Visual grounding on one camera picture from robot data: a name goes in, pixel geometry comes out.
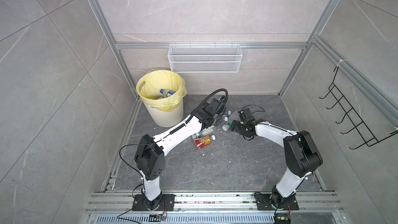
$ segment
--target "bottle with blue cap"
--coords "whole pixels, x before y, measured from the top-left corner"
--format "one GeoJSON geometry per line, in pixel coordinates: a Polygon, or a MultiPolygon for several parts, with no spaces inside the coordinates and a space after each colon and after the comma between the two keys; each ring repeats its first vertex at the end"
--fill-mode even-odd
{"type": "Polygon", "coordinates": [[[170,97],[174,94],[174,92],[171,89],[161,89],[160,93],[163,94],[163,98],[170,97]]]}

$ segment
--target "black wire hook rack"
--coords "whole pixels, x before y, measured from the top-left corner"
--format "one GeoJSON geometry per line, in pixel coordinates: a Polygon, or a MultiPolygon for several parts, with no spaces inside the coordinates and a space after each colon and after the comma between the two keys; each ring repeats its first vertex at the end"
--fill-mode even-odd
{"type": "Polygon", "coordinates": [[[340,122],[337,122],[337,121],[335,121],[336,122],[336,124],[341,124],[342,122],[343,122],[343,120],[345,119],[345,117],[347,116],[348,118],[349,118],[349,120],[351,121],[351,123],[352,123],[352,125],[354,126],[354,127],[352,127],[349,131],[347,131],[347,132],[340,132],[341,134],[347,134],[347,133],[349,133],[349,132],[351,132],[351,131],[353,131],[353,130],[357,130],[357,132],[359,133],[359,135],[361,136],[361,138],[362,138],[362,140],[363,140],[363,144],[361,144],[361,145],[359,145],[359,146],[357,146],[357,147],[355,147],[355,148],[351,148],[350,147],[350,149],[351,150],[355,150],[355,149],[358,149],[359,147],[361,147],[361,146],[363,146],[363,145],[367,145],[368,147],[371,147],[371,146],[373,146],[373,145],[375,145],[375,144],[378,144],[378,143],[380,143],[380,142],[382,142],[383,140],[386,140],[387,138],[390,138],[390,137],[392,137],[392,136],[394,136],[395,134],[398,134],[398,130],[396,130],[396,131],[394,131],[394,132],[391,132],[390,134],[389,134],[389,136],[388,137],[386,137],[386,138],[383,138],[382,140],[378,140],[376,137],[375,137],[375,135],[372,133],[372,131],[369,129],[369,127],[367,126],[367,124],[363,121],[363,119],[361,118],[361,116],[357,113],[357,111],[353,108],[353,106],[351,105],[351,103],[347,100],[347,98],[344,96],[344,94],[340,91],[340,89],[336,86],[336,84],[334,83],[334,80],[336,79],[336,75],[337,75],[337,71],[339,70],[339,68],[338,67],[335,67],[334,68],[334,70],[333,70],[333,72],[335,72],[336,71],[336,73],[334,74],[334,77],[333,77],[333,81],[332,81],[332,83],[331,83],[331,85],[329,86],[329,92],[325,95],[325,97],[319,97],[320,99],[324,99],[324,98],[326,98],[326,96],[328,96],[330,93],[333,95],[333,97],[337,100],[337,102],[332,106],[332,107],[326,107],[326,109],[332,109],[333,107],[335,107],[337,104],[339,104],[340,105],[340,107],[343,109],[343,111],[345,112],[345,114],[344,114],[344,116],[343,116],[343,118],[342,118],[342,120],[340,121],[340,122]],[[335,96],[335,94],[332,92],[332,90],[334,89],[334,88],[336,88],[338,91],[339,91],[339,93],[342,95],[340,98],[337,98],[336,96],[335,96]],[[341,100],[342,99],[345,99],[346,100],[346,102],[348,103],[348,105],[349,105],[349,109],[346,111],[346,109],[341,105],[341,100]],[[351,117],[348,115],[348,113],[349,112],[355,112],[355,114],[357,115],[357,117],[360,119],[360,122],[358,123],[358,124],[355,124],[354,122],[353,122],[353,120],[351,119],[351,117]],[[358,127],[360,126],[360,125],[364,125],[366,128],[367,128],[367,130],[369,131],[369,133],[371,134],[371,138],[369,139],[369,140],[365,140],[365,138],[363,137],[363,135],[361,134],[361,132],[358,130],[358,127]],[[376,140],[376,142],[374,142],[374,143],[372,143],[372,144],[369,144],[369,142],[370,141],[372,141],[372,140],[376,140]]]}

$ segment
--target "wall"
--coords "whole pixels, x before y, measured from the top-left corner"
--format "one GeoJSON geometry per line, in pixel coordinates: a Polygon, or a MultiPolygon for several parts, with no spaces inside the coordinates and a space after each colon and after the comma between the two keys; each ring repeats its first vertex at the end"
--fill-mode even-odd
{"type": "Polygon", "coordinates": [[[132,93],[87,0],[0,0],[0,26],[0,222],[77,223],[132,93]]]}
{"type": "MultiPolygon", "coordinates": [[[[373,82],[392,102],[398,103],[396,0],[341,0],[321,32],[323,37],[357,70],[373,82]]],[[[353,223],[397,223],[398,220],[398,135],[379,144],[351,150],[363,144],[358,132],[330,94],[335,65],[314,47],[283,97],[299,129],[306,129],[324,158],[318,168],[328,190],[335,190],[353,223]]],[[[395,131],[394,125],[340,71],[335,84],[356,112],[381,140],[395,131]]],[[[333,90],[336,97],[341,94],[333,90]]],[[[343,107],[349,110],[343,100],[343,107]]],[[[349,114],[358,124],[360,120],[349,114]]],[[[371,134],[359,126],[366,140],[371,134]]]]}
{"type": "MultiPolygon", "coordinates": [[[[306,42],[328,0],[98,0],[117,42],[306,42]]],[[[243,50],[238,73],[182,73],[188,93],[277,93],[299,50],[243,50]]],[[[137,81],[167,50],[123,50],[137,81]]]]}

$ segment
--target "trash can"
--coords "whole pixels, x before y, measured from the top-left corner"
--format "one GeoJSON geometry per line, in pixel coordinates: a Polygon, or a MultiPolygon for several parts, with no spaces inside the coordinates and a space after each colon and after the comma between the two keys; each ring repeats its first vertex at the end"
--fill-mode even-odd
{"type": "Polygon", "coordinates": [[[172,127],[181,122],[183,97],[187,94],[185,80],[170,70],[156,70],[144,75],[136,86],[138,95],[147,108],[153,121],[160,127],[172,127]],[[175,93],[162,97],[161,89],[171,89],[175,93]]]}

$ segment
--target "white zip tie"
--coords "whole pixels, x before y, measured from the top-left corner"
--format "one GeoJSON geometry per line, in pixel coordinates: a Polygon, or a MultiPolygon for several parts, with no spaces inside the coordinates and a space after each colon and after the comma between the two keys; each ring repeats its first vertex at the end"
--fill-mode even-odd
{"type": "Polygon", "coordinates": [[[340,62],[342,62],[342,61],[348,61],[348,60],[340,59],[340,61],[339,61],[339,62],[337,63],[337,65],[336,65],[336,67],[338,67],[339,64],[340,64],[340,62]]]}

